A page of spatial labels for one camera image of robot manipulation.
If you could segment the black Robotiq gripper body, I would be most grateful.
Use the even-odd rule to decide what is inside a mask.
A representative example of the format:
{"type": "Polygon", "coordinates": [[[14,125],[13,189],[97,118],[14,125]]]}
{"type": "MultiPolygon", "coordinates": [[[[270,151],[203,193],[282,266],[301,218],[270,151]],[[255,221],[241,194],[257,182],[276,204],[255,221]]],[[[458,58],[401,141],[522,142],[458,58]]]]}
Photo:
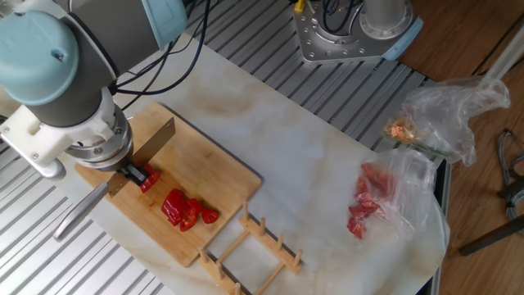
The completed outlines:
{"type": "Polygon", "coordinates": [[[130,154],[115,155],[114,157],[105,159],[104,161],[88,162],[88,168],[102,172],[117,171],[128,166],[131,162],[131,159],[132,156],[130,154]]]}

